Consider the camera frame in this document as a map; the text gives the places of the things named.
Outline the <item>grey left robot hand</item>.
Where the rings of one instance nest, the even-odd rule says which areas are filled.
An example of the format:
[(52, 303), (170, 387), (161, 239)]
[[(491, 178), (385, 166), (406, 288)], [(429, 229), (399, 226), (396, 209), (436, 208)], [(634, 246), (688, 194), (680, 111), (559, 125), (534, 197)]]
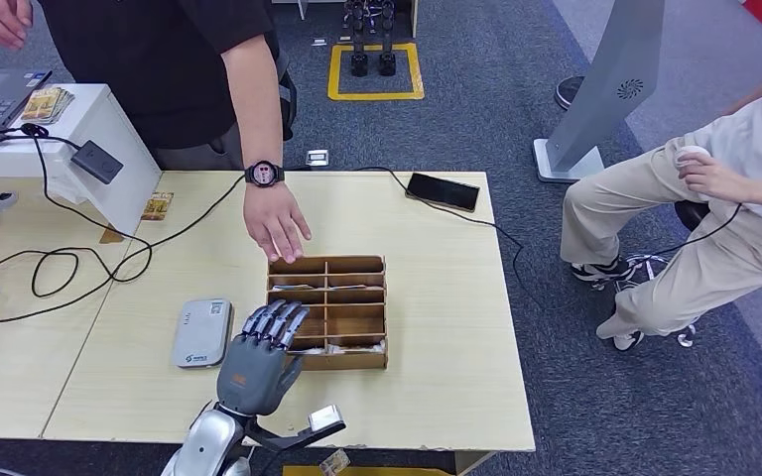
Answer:
[(274, 300), (258, 307), (229, 342), (216, 380), (215, 407), (243, 417), (272, 414), (303, 370), (289, 350), (310, 309)]

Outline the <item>seated person's left hand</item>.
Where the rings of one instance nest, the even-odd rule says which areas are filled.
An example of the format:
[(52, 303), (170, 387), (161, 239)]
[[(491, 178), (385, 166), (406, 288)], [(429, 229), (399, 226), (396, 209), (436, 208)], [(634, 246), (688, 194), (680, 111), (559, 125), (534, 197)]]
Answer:
[(742, 203), (750, 197), (748, 180), (710, 155), (687, 153), (677, 159), (679, 178), (691, 191)]

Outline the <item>standing person's left hand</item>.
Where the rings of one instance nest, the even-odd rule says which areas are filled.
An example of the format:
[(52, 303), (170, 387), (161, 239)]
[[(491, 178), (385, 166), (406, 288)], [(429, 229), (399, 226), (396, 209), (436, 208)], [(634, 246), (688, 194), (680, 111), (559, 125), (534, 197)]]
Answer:
[(249, 236), (270, 262), (294, 263), (304, 255), (302, 240), (312, 238), (295, 196), (283, 182), (269, 187), (247, 183), (243, 219)]

